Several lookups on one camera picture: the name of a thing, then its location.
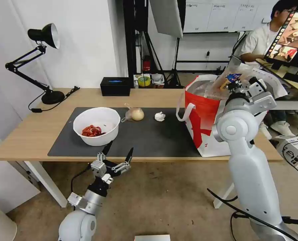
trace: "white bowl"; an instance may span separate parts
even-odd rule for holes
[[[73,121],[73,130],[90,146],[104,146],[114,140],[118,135],[120,116],[114,109],[97,107],[88,109],[78,115]],[[82,130],[90,125],[100,127],[104,135],[86,137]]]

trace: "shopping bag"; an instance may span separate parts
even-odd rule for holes
[[[216,75],[199,75],[185,89],[185,113],[181,118],[179,109],[183,101],[180,97],[176,116],[185,122],[191,138],[202,157],[230,155],[227,142],[218,142],[212,135],[211,128],[217,116],[224,110],[226,101],[203,97],[204,91],[199,92],[199,87],[204,82],[215,81]],[[256,117],[258,124],[263,120],[266,111]]]

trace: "desk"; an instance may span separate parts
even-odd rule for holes
[[[57,89],[64,93],[70,89]],[[61,132],[64,124],[76,107],[124,107],[129,103],[134,107],[176,107],[183,89],[132,89],[130,97],[101,95],[100,89],[80,89],[55,109],[43,113],[32,113],[0,145],[0,161],[24,161],[41,183],[65,207],[67,200],[57,188],[40,161],[94,161],[95,157],[50,157],[48,152]],[[50,106],[43,104],[40,108]],[[263,134],[255,138],[256,145],[263,150],[269,162],[279,162],[282,157]],[[112,157],[110,161],[121,162],[125,157]],[[228,156],[222,157],[133,157],[132,162],[187,162],[214,161],[227,162]]]
[[[267,72],[275,75],[277,78],[281,79],[283,82],[287,83],[292,88],[295,88],[295,89],[298,90],[298,83],[297,82],[284,79],[284,76],[288,71],[288,67],[282,66],[282,67],[279,68],[279,70],[274,70],[274,69],[271,68],[273,64],[270,64],[270,63],[266,62],[265,60],[256,59],[256,62],[258,64],[260,64],[264,68],[264,70],[266,70]]]

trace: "computer screen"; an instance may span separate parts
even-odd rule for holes
[[[285,66],[298,67],[298,12],[290,13],[265,59]]]

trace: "white sneaker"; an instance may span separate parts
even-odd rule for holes
[[[278,121],[270,126],[273,130],[285,136],[295,136],[289,129],[290,124],[286,121]]]
[[[269,131],[267,130],[268,126],[264,124],[264,122],[261,122],[259,125],[259,130],[265,135],[265,137],[268,140],[272,139],[272,135],[269,133]]]
[[[294,110],[285,110],[285,112],[290,115],[296,114],[296,111],[294,111]]]

